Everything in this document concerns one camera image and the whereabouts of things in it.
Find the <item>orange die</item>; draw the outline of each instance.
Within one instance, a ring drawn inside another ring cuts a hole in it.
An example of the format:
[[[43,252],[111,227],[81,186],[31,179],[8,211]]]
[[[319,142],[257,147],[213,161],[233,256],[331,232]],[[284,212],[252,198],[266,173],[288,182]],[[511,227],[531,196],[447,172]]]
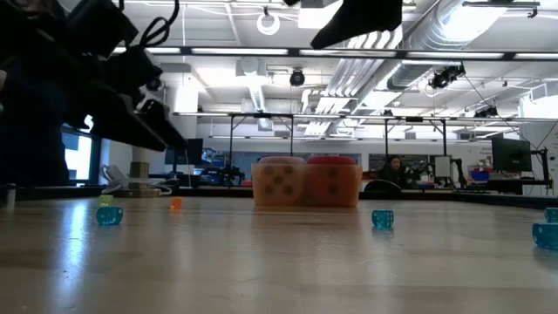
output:
[[[173,197],[171,198],[171,209],[181,209],[182,208],[182,198]]]

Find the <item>window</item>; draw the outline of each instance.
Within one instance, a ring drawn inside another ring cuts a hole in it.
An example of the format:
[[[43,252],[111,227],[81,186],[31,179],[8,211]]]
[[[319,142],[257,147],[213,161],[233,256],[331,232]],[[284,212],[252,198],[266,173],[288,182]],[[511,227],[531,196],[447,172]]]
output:
[[[89,133],[62,126],[65,160],[72,184],[99,182],[100,139]]]

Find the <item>black chair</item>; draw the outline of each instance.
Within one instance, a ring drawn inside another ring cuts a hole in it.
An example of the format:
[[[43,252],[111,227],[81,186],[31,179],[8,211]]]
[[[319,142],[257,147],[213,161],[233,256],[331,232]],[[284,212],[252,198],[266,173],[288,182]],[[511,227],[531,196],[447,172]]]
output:
[[[368,182],[365,192],[401,193],[401,187],[391,181],[376,179]]]

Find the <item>security camera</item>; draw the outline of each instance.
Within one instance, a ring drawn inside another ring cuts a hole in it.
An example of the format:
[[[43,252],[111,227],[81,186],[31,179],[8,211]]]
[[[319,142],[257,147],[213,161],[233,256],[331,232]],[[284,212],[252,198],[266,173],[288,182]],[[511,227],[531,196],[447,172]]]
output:
[[[304,74],[303,70],[295,69],[290,75],[290,85],[294,87],[304,85]]]

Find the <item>dice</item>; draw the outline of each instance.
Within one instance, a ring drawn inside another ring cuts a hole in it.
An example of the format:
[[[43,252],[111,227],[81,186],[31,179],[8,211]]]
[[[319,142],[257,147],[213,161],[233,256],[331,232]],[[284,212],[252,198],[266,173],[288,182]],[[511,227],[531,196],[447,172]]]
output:
[[[101,206],[97,209],[97,222],[99,225],[117,225],[122,222],[124,211],[119,206]]]
[[[393,211],[392,210],[373,210],[372,223],[374,227],[379,230],[386,230],[393,225]]]
[[[362,168],[355,161],[342,156],[316,156],[308,159],[304,185],[309,204],[318,207],[354,208]]]
[[[182,198],[181,197],[173,197],[171,198],[171,209],[182,209]]]
[[[100,206],[111,206],[113,200],[114,200],[114,196],[112,196],[112,195],[101,195],[99,197],[99,205]]]
[[[300,165],[254,164],[252,174],[256,206],[301,205],[304,184]]]
[[[558,222],[558,208],[547,208],[544,210],[547,222]]]
[[[543,249],[558,249],[558,224],[538,222],[531,230],[534,242]]]

